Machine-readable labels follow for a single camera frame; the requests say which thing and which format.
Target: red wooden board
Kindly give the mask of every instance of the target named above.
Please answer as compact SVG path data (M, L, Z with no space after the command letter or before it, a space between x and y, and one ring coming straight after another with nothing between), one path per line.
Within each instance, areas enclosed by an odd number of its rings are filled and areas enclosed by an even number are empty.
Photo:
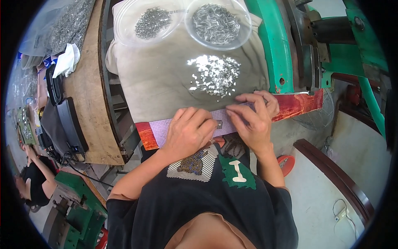
M315 95L275 95L279 102L279 114L272 119L272 122L291 118L306 112L310 112L322 107L323 89L315 92ZM140 134L142 143L146 150L158 149L155 136L149 122L136 123L137 131Z

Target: clear plastic bowl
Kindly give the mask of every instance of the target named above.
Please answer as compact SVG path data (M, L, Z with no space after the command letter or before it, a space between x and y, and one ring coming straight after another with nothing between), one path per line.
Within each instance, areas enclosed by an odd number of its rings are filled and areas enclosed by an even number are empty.
M218 4L224 6L232 15L234 15L240 24L239 34L235 40L227 45L217 45L202 39L195 31L193 24L193 14L197 9L205 4ZM187 8L185 15L185 27L193 39L205 47L215 50L231 50L242 46L249 39L252 33L252 19L246 7L236 0L194 0Z
M173 11L171 14L172 22L159 34L150 39L141 39L135 33L135 24L147 9L159 7L161 9ZM161 42L168 36L184 19L186 10L181 0L128 0L121 7L115 17L113 28L115 40L129 47L144 47Z

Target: wooden workbench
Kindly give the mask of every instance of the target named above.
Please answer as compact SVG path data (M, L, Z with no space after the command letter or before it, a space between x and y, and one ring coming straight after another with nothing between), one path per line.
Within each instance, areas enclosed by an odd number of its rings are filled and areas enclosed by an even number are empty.
M112 108L105 67L106 22L110 0L96 0L88 23L76 70L65 78L65 97L72 97L78 120L88 144L87 163L123 165L133 148L125 145Z

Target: orange plastic bowl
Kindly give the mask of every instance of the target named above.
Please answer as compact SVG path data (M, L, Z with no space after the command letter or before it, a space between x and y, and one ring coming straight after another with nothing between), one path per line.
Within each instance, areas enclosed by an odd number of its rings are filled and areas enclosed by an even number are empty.
M283 176L287 176L292 171L295 165L295 158L289 155L282 155L278 157L278 164L282 169Z

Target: beige cloth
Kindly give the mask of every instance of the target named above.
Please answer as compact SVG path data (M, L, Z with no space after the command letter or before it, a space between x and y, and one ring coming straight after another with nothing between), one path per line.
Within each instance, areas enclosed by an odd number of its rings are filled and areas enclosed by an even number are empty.
M113 7L117 15L123 2ZM182 22L164 41L144 48L131 48L113 40L106 54L106 67L119 76L127 105L135 123L172 118L179 108L194 106L209 111L225 108L235 102L235 96L253 90L268 90L269 79L264 49L258 36L261 18L250 15L253 31L240 48L217 51L196 42ZM240 66L235 92L220 99L199 90L188 90L195 84L192 74L200 76L197 67L187 60L202 55L225 55Z

